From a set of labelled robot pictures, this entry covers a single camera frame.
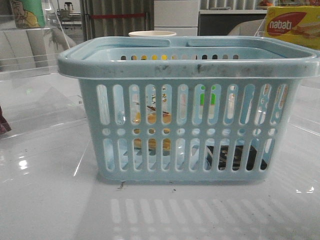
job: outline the plastic basket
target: plastic basket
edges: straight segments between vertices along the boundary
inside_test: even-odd
[[[319,52],[262,37],[102,37],[63,52],[99,172],[112,180],[261,180]]]

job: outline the dark object inside basket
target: dark object inside basket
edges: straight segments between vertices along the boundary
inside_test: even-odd
[[[207,155],[207,162],[211,166],[212,162],[213,162],[213,154],[214,154],[215,147],[208,146],[207,148],[209,150],[208,155]],[[238,170],[240,168],[240,162],[241,162],[241,158],[242,158],[242,154],[243,154],[243,149],[244,149],[243,145],[235,146],[233,162],[232,162],[232,170]],[[228,145],[221,146],[219,163],[218,163],[219,170],[224,170],[226,168],[228,151],[229,151]],[[246,164],[247,170],[252,170],[254,168],[256,156],[257,156],[257,150],[251,145],[250,150],[249,150],[249,154],[248,154],[247,164]],[[267,163],[265,162],[265,160],[262,159],[260,169],[265,170],[266,168],[267,168]]]
[[[6,132],[9,132],[11,130],[11,127],[7,120],[2,115],[2,109],[0,106],[0,135],[5,134]]]

